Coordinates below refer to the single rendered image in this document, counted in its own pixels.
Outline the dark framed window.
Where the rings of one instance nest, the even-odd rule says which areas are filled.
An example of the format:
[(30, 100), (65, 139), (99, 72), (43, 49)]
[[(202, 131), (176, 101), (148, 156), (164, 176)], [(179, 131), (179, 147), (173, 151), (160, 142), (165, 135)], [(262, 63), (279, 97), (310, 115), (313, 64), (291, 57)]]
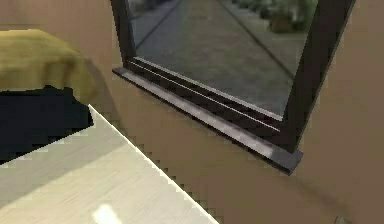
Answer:
[(115, 74), (285, 174), (356, 0), (110, 0)]

